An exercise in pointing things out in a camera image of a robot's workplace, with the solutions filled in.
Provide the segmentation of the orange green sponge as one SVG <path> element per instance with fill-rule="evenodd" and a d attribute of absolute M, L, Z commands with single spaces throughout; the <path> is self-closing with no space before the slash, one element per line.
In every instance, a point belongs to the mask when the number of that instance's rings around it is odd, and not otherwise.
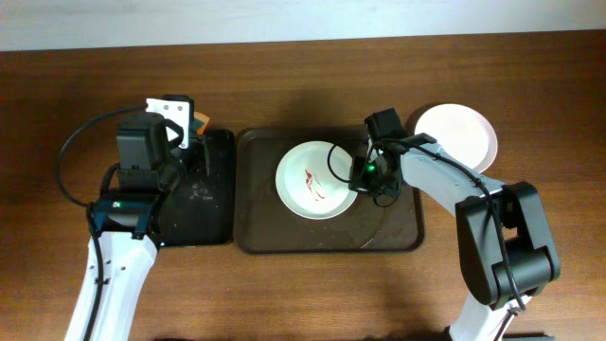
<path fill-rule="evenodd" d="M 194 113 L 195 132 L 197 135 L 202 135 L 208 126 L 210 118 L 200 112 Z"/>

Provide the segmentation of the white plate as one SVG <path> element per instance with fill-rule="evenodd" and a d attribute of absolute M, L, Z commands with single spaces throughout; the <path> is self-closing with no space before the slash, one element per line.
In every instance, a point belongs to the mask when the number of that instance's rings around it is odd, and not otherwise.
<path fill-rule="evenodd" d="M 352 157 L 326 141 L 298 144 L 281 158 L 276 169 L 276 190 L 293 213 L 311 220 L 334 218 L 355 202 L 348 188 Z"/>
<path fill-rule="evenodd" d="M 498 153 L 498 139 L 489 121 L 471 107 L 445 103 L 420 115 L 415 133 L 437 140 L 447 154 L 476 172 L 487 170 Z"/>

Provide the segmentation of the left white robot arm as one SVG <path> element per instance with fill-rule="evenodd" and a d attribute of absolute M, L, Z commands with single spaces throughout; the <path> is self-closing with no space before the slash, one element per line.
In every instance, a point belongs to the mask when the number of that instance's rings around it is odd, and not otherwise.
<path fill-rule="evenodd" d="M 185 178 L 167 193 L 122 193 L 111 188 L 119 166 L 105 173 L 99 199 L 88 205 L 91 240 L 87 270 L 67 330 L 68 340 L 125 340 L 138 297 L 162 247 L 221 244 L 231 237 L 223 218 L 229 202 L 213 178 L 231 171 L 230 135 L 196 135 L 178 157 Z"/>

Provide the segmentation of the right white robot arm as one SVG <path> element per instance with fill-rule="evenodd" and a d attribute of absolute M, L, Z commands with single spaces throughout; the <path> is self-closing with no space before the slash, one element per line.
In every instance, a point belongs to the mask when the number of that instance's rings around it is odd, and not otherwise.
<path fill-rule="evenodd" d="M 365 156 L 353 159 L 348 186 L 372 197 L 409 186 L 454 216 L 469 293 L 445 340 L 504 339 L 512 319 L 561 274 L 538 190 L 476 172 L 427 134 L 371 142 Z"/>

